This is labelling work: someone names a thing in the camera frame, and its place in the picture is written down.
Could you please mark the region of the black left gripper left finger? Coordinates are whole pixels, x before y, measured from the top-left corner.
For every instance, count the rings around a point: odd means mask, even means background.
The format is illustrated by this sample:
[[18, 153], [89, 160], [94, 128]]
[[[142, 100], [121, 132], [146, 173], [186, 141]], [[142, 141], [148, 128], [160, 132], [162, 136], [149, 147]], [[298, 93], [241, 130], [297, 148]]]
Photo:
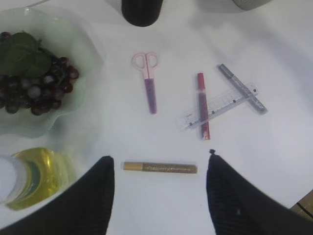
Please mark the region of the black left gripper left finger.
[[2, 235], [104, 235], [114, 200], [114, 160], [102, 157], [75, 184]]

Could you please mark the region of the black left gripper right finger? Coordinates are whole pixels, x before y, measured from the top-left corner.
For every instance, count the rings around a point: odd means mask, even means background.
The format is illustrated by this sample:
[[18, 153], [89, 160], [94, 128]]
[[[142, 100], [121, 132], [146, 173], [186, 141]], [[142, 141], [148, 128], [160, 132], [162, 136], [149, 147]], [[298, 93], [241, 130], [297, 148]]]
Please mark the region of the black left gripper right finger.
[[279, 204], [209, 151], [206, 192], [218, 235], [311, 235], [312, 221]]

